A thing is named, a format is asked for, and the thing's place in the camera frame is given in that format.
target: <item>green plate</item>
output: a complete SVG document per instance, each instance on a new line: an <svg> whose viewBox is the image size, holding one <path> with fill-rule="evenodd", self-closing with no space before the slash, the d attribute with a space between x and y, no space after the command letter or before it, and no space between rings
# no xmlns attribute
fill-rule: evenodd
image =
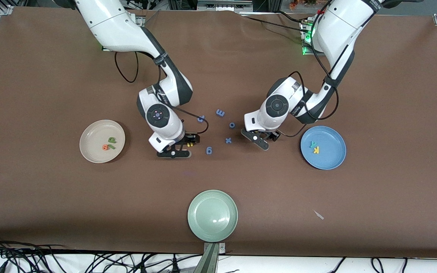
<svg viewBox="0 0 437 273"><path fill-rule="evenodd" d="M220 242L229 237L237 225L237 206L220 190L205 190L190 204L188 219L191 231L205 242Z"/></svg>

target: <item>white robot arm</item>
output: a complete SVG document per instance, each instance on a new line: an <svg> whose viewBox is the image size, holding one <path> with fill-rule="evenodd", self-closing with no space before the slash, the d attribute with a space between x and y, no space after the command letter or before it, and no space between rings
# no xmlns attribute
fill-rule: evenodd
<svg viewBox="0 0 437 273"><path fill-rule="evenodd" d="M291 76L276 81L259 110L244 115L241 133L263 150L267 139L276 141L288 113L303 124L321 119L326 104L354 60L354 44L371 17L380 10L384 0L330 0L324 14L317 14L312 42L323 52L332 68L315 94Z"/></svg>
<svg viewBox="0 0 437 273"><path fill-rule="evenodd" d="M154 131L149 143L160 157L189 157L189 152L166 149L185 138L181 120L171 107L189 102L193 89L167 52L145 27L135 24L119 0L77 0L76 6L99 43L115 52L141 52L160 66L166 77L139 92L137 107ZM187 136L190 142L198 136Z"/></svg>

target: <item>plate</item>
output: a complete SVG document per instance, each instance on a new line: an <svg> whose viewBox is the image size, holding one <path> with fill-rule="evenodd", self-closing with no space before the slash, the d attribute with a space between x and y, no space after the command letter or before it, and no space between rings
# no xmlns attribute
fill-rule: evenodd
<svg viewBox="0 0 437 273"><path fill-rule="evenodd" d="M237 206L220 190L206 190L190 204L188 220L191 231L205 242L221 242L237 225Z"/></svg>
<svg viewBox="0 0 437 273"><path fill-rule="evenodd" d="M326 126L314 126L301 138L301 153L311 166L318 169L334 169L340 166L347 156L347 146L341 135Z"/></svg>
<svg viewBox="0 0 437 273"><path fill-rule="evenodd" d="M114 138L116 143L109 142ZM105 163L115 159L123 150L126 135L123 128L115 121L103 119L90 124L80 137L80 153L93 163ZM115 149L102 149L104 144L112 145Z"/></svg>

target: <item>brown table cover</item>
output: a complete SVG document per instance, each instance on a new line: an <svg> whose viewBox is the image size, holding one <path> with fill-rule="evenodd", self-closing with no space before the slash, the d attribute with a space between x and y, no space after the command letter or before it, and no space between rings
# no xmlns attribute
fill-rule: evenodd
<svg viewBox="0 0 437 273"><path fill-rule="evenodd" d="M238 206L225 240L231 254L437 257L432 18L375 16L361 33L338 111L317 123L347 144L344 163L331 171L303 159L300 137L282 136L264 152L240 134L243 115L258 109L278 78L298 70L308 88L321 87L324 73L302 55L298 31L233 12L159 12L147 26L193 85L183 108L210 122L189 159L159 159L148 143L152 131L135 101L158 77L151 60L139 55L139 77L129 84L77 11L17 7L2 17L0 238L199 253L203 242L189 229L187 209L201 191L218 189ZM134 54L118 61L132 78ZM178 115L187 130L204 127ZM100 119L119 122L126 145L116 160L92 164L79 138ZM300 126L289 116L281 129Z"/></svg>

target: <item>small paper scrap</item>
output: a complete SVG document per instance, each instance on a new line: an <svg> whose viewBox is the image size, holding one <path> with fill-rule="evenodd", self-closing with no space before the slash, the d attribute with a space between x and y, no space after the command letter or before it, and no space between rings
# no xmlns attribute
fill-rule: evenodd
<svg viewBox="0 0 437 273"><path fill-rule="evenodd" d="M316 213L316 216L318 216L320 219L322 219L322 220L325 219L323 216L321 216L321 214L317 213L315 210L314 210L314 213Z"/></svg>

